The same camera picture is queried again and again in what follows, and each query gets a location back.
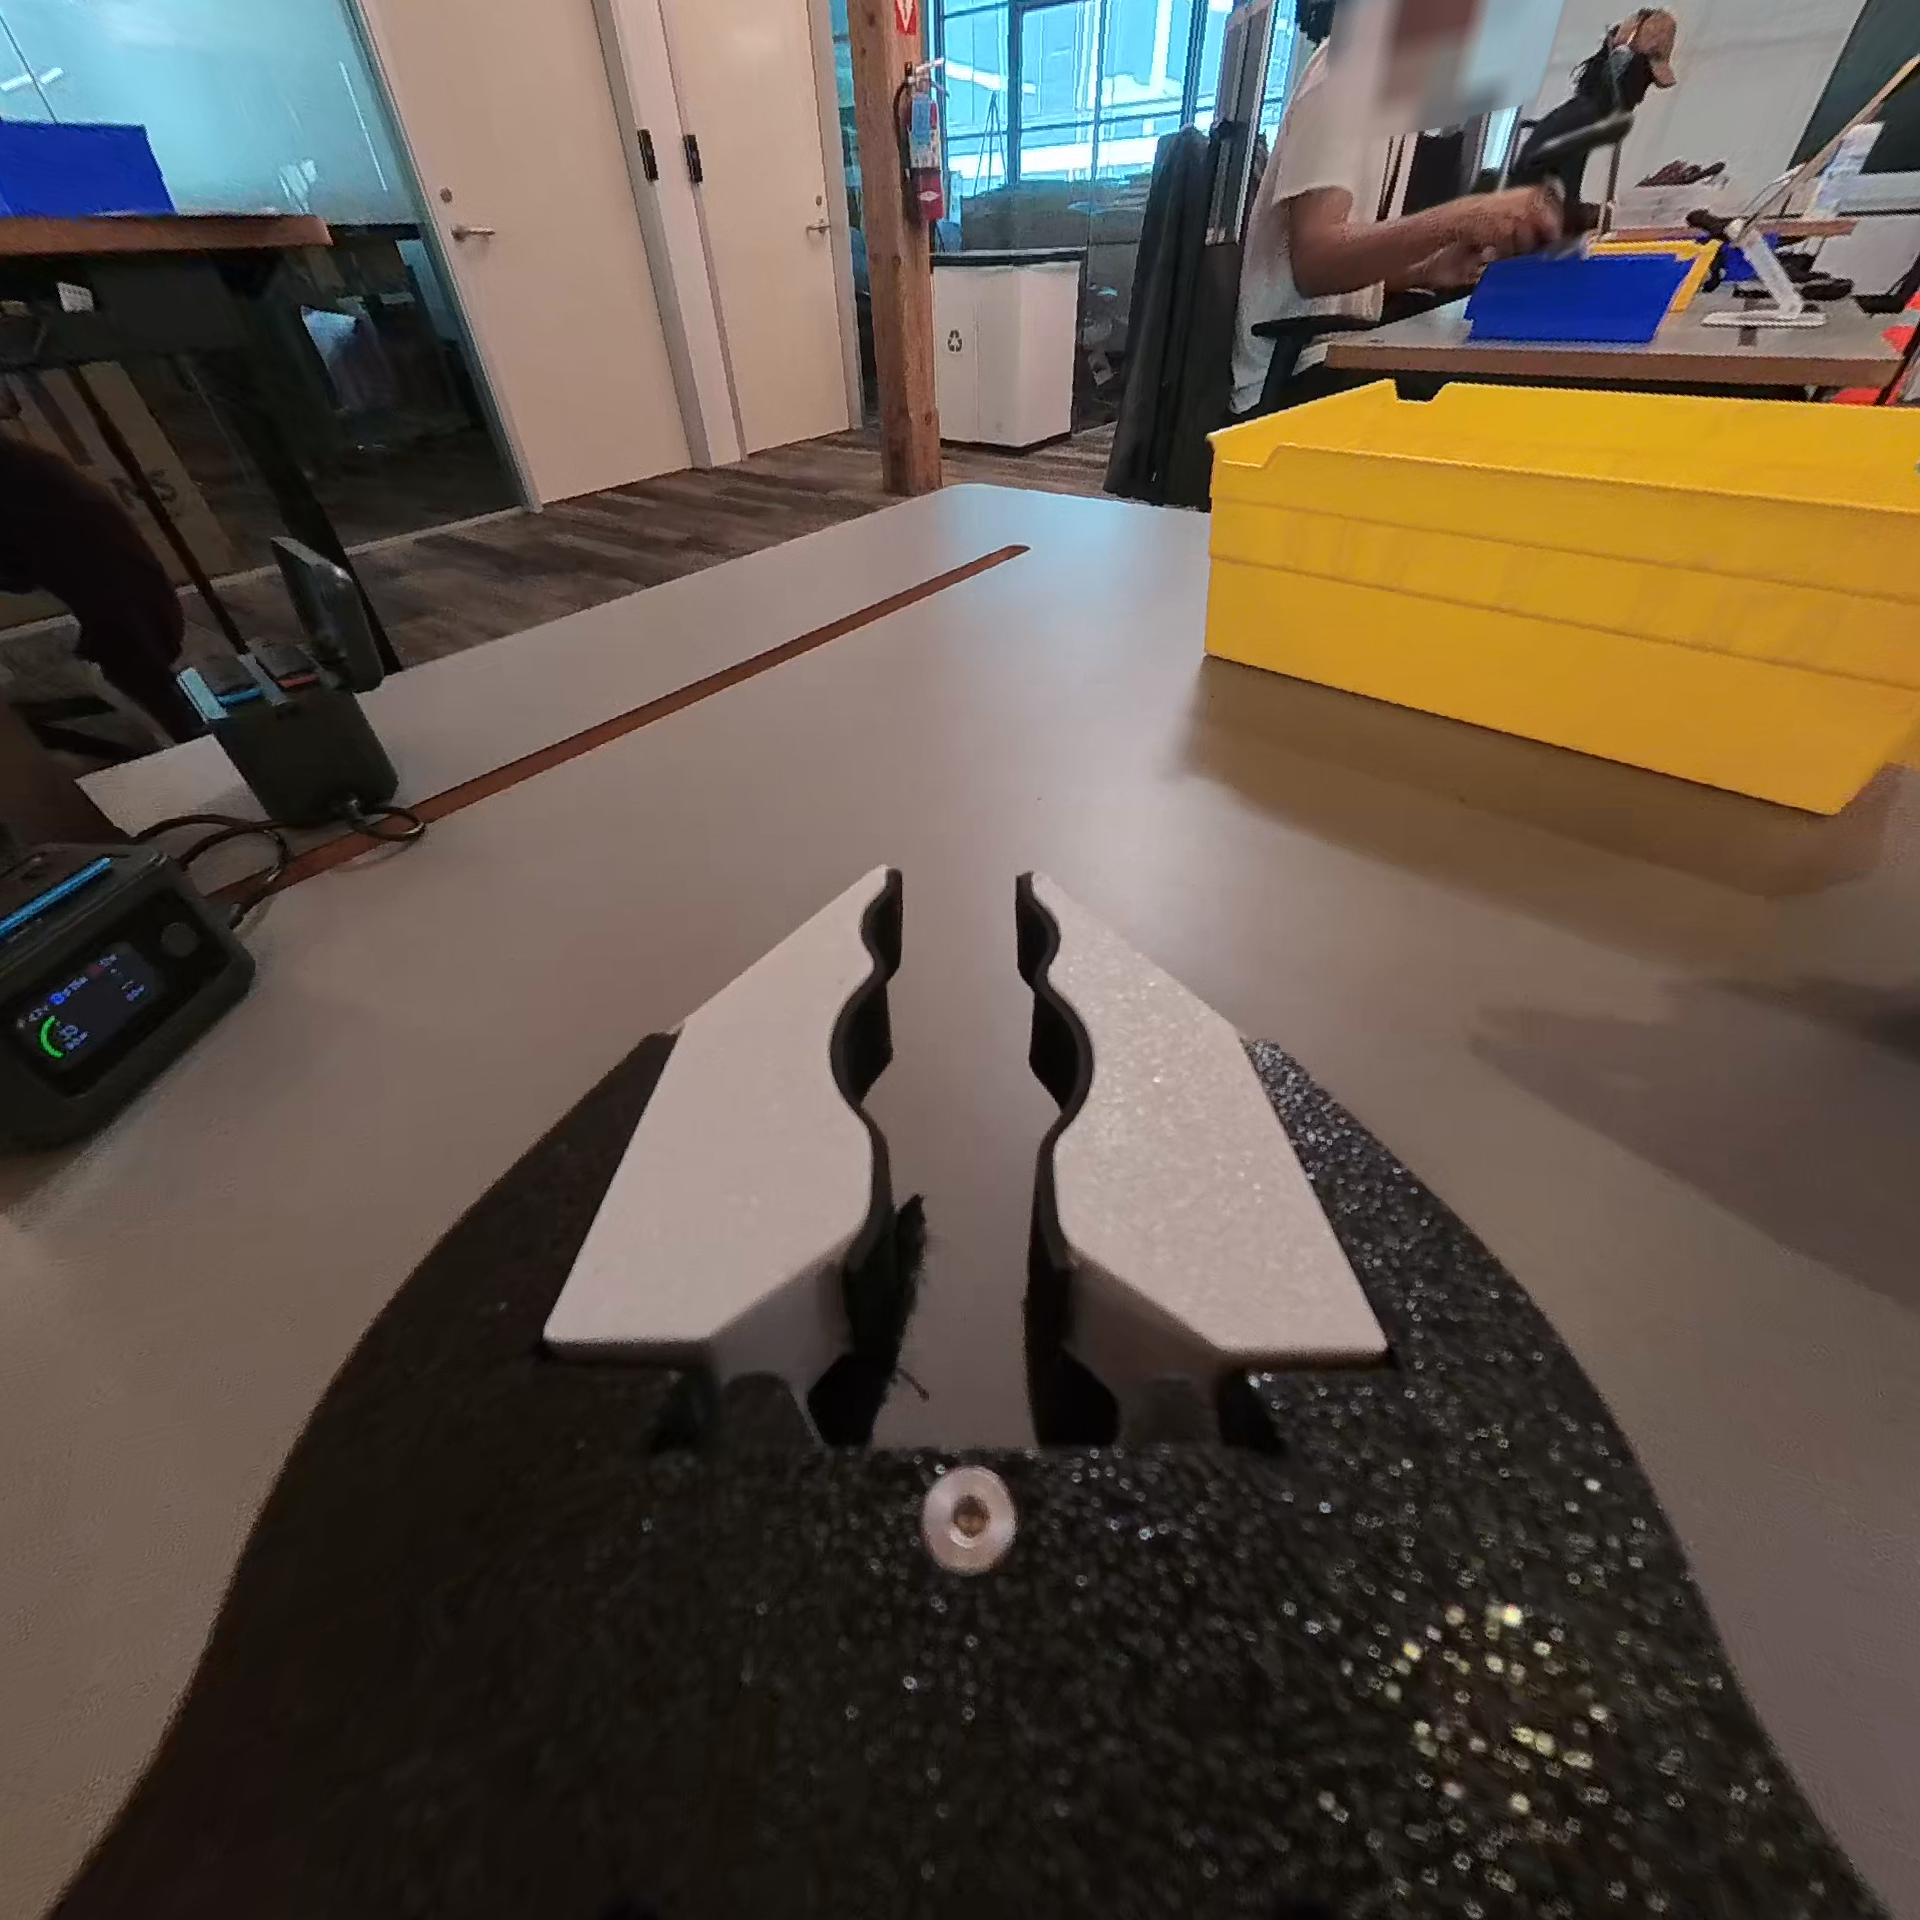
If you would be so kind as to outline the black battery charging case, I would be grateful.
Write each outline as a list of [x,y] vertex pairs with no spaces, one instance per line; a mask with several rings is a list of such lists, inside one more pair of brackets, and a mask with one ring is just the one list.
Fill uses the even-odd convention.
[[270,822],[396,817],[396,769],[356,704],[387,686],[370,613],[320,550],[279,535],[270,553],[303,635],[215,657],[177,686]]

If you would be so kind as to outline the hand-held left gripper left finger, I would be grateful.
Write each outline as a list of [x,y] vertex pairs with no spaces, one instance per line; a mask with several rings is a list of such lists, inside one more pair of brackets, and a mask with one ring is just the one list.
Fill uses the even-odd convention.
[[539,1321],[555,1357],[670,1369],[710,1399],[781,1381],[820,1441],[876,1435],[913,1310],[867,1117],[903,918],[903,868],[867,868],[682,1017]]

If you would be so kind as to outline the red fire extinguisher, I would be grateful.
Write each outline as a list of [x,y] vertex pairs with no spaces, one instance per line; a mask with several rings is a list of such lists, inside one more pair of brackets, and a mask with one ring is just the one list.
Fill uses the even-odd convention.
[[896,89],[903,210],[933,230],[945,221],[945,96],[938,66],[904,66]]

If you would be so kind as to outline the black hanging jacket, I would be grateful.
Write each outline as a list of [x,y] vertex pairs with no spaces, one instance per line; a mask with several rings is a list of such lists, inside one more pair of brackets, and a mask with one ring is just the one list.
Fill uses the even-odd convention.
[[1146,185],[1121,417],[1103,492],[1210,508],[1210,432],[1234,401],[1240,230],[1216,238],[1216,130],[1165,130]]

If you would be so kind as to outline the white door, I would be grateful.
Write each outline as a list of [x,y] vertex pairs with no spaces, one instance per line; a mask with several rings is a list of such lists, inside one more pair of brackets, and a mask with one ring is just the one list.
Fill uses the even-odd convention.
[[375,85],[529,506],[686,475],[586,0],[366,0]]
[[853,431],[843,212],[830,210],[820,29],[805,0],[670,0],[682,130],[696,151],[746,455]]

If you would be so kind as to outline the white tilting stand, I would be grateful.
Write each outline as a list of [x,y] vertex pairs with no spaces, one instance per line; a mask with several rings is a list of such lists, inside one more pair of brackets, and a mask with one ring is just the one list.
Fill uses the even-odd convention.
[[1783,268],[1766,225],[1783,221],[1785,197],[1813,175],[1813,165],[1762,185],[1735,212],[1693,210],[1687,225],[1735,254],[1762,288],[1742,316],[1708,316],[1708,325],[1823,325],[1823,311],[1801,299]]

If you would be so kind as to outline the black charger with display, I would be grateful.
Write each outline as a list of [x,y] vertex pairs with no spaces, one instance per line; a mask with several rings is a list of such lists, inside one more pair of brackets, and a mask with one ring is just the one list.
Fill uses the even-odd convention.
[[130,1109],[252,993],[252,951],[163,853],[35,843],[0,868],[0,1153]]

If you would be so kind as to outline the wooden table black legs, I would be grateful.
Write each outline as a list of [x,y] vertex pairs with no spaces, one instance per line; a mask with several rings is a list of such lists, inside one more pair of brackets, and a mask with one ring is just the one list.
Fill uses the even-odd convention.
[[207,377],[207,401],[241,432],[257,469],[281,527],[326,553],[356,591],[370,647],[396,676],[396,647],[375,621],[350,553],[320,508],[289,432],[270,417],[257,385],[265,299],[279,257],[326,254],[333,230],[320,212],[4,212],[0,221],[0,372],[66,372],[82,395],[82,417],[109,439],[113,475],[130,482],[163,550],[215,613],[215,627],[241,644],[236,613],[218,605],[207,567],[184,542],[169,506],[160,495],[126,431],[86,385],[86,363],[126,358],[190,358]]

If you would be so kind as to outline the white recycling bin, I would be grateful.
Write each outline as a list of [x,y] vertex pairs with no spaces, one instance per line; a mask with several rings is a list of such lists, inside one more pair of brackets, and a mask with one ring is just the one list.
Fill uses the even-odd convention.
[[1086,246],[933,254],[945,450],[1051,450],[1068,432]]

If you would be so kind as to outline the wooden pillar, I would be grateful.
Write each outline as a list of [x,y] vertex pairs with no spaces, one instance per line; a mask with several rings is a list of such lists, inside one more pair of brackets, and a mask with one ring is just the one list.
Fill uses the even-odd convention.
[[903,130],[913,107],[913,68],[922,68],[922,0],[853,0],[880,492],[896,495],[924,495],[945,482],[938,372],[933,372],[933,238],[922,225],[922,192]]

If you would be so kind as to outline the blue plastic bin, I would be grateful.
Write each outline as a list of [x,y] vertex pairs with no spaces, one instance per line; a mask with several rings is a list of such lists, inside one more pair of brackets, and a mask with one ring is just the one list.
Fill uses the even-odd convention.
[[1589,254],[1568,257],[1496,257],[1466,299],[1471,346],[1650,346],[1654,333],[1615,325],[1596,311]]
[[0,121],[4,221],[122,221],[177,212],[148,123]]

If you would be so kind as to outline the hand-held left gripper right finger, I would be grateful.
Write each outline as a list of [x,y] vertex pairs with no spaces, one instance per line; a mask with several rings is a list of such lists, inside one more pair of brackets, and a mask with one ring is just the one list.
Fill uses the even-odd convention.
[[1026,1228],[1033,1435],[1273,1441],[1254,1381],[1390,1369],[1234,1017],[1051,875],[1013,883],[1013,943],[1057,1102]]

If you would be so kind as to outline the grey table with wooden edge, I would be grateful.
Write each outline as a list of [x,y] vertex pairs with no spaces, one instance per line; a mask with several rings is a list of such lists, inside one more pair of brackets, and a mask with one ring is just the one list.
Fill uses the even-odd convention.
[[1459,377],[1541,388],[1735,388],[1735,395],[1897,395],[1916,377],[1891,316],[1834,305],[1813,325],[1766,325],[1713,299],[1666,316],[1642,346],[1594,338],[1471,338],[1466,305],[1330,338],[1330,372],[1366,377]]

